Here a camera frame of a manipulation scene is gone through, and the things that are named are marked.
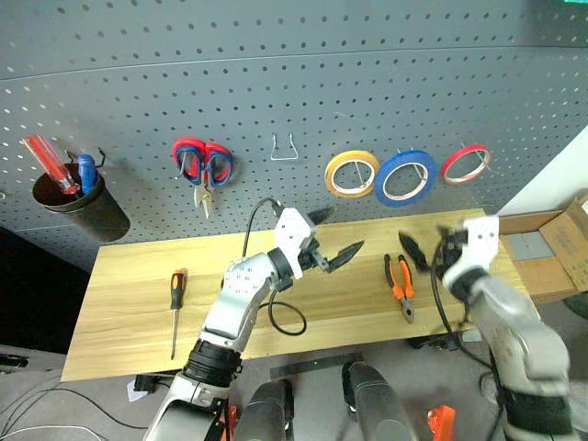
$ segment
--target blue tape roll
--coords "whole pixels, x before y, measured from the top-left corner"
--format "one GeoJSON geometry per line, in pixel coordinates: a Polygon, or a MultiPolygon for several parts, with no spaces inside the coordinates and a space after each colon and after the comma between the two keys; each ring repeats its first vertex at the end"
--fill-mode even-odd
{"type": "Polygon", "coordinates": [[[435,160],[427,152],[422,150],[410,150],[398,153],[384,163],[374,180],[374,191],[379,201],[391,209],[399,209],[411,205],[426,195],[435,185],[437,165],[435,160]],[[390,176],[403,165],[416,164],[426,181],[422,181],[415,190],[404,196],[393,196],[386,191],[386,182],[390,176]]]}

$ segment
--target pliers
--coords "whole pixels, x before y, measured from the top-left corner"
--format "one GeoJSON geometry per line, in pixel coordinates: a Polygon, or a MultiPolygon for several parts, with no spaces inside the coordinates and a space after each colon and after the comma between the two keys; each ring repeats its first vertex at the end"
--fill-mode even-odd
{"type": "Polygon", "coordinates": [[[386,273],[386,279],[390,288],[392,288],[392,295],[398,299],[402,305],[402,315],[408,323],[414,321],[414,307],[413,307],[413,275],[411,269],[408,266],[408,262],[402,254],[398,256],[398,264],[401,267],[402,274],[404,275],[404,288],[398,284],[394,278],[394,270],[392,269],[392,263],[390,261],[390,255],[384,255],[384,272],[386,273]]]}

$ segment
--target yellow tape roll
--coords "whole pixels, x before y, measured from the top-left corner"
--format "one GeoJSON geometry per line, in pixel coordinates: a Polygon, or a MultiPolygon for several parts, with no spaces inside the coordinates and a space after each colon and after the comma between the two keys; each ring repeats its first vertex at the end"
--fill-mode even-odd
{"type": "Polygon", "coordinates": [[[376,156],[364,150],[350,150],[337,154],[324,169],[324,184],[327,189],[340,198],[361,198],[368,194],[374,187],[374,179],[379,170],[379,162],[376,156]],[[334,182],[337,171],[345,164],[361,163],[367,165],[371,172],[369,179],[363,186],[355,188],[343,188],[334,182]]]}

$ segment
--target black cup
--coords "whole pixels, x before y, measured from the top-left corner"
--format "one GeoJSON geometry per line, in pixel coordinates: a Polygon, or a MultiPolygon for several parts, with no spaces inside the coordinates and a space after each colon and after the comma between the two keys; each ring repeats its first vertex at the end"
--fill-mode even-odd
{"type": "MultiPolygon", "coordinates": [[[[80,182],[77,164],[66,164],[76,182],[80,182]]],[[[98,174],[96,185],[85,196],[64,195],[47,174],[33,186],[33,197],[43,207],[59,213],[100,242],[112,242],[124,236],[130,221],[107,190],[104,178],[98,174]]]]}

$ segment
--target gray pegboard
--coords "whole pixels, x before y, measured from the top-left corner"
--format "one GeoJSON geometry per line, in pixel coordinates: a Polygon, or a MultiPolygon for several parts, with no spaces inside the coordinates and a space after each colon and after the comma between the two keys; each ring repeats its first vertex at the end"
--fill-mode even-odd
{"type": "MultiPolygon", "coordinates": [[[[17,142],[34,132],[107,153],[102,173],[131,219],[121,243],[242,231],[267,195],[305,210],[335,205],[332,221],[496,211],[585,125],[587,13],[510,0],[3,2],[3,223],[85,267],[96,256],[96,243],[32,200],[40,168],[17,142]],[[294,134],[298,161],[269,160],[273,132],[280,152],[294,134]],[[173,179],[181,136],[236,156],[208,221],[190,184],[173,179]],[[324,167],[344,150],[383,162],[422,149],[441,165],[475,141],[491,149],[491,173],[460,187],[437,181],[406,209],[324,187],[324,167]]],[[[256,224],[272,223],[264,212],[256,224]]]]}

